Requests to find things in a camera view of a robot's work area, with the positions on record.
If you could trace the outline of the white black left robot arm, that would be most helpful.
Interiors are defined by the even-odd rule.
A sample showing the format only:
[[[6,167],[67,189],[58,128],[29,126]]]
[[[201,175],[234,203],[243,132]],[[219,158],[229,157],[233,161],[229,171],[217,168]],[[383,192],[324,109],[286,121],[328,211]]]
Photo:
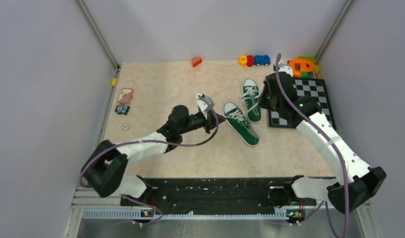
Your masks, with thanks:
[[[146,157],[184,147],[182,134],[200,128],[210,133],[225,121],[224,116],[209,108],[190,114],[186,106],[175,106],[167,122],[146,137],[118,144],[109,140],[100,142],[81,168],[80,182],[87,182],[100,197],[128,195],[139,205],[145,205],[151,199],[148,185],[138,176],[126,175],[126,168]]]

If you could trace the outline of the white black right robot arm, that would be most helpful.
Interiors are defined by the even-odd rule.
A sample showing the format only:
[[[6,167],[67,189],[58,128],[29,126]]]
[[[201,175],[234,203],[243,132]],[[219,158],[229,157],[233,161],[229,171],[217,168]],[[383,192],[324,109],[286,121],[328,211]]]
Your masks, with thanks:
[[[283,198],[297,204],[302,198],[322,200],[343,214],[350,213],[376,195],[387,177],[382,167],[372,167],[345,143],[311,96],[298,96],[287,72],[267,75],[260,107],[275,111],[302,133],[333,170],[335,178],[295,176],[284,185]]]

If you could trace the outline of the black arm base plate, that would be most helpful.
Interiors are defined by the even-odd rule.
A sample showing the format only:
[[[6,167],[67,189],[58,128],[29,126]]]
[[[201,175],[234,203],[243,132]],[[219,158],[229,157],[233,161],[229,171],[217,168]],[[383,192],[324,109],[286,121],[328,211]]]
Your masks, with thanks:
[[[331,177],[315,177],[326,184],[318,192],[296,191],[303,176],[272,178],[143,178],[148,185],[137,200],[168,215],[273,215],[287,206],[331,202],[328,193],[338,186]]]

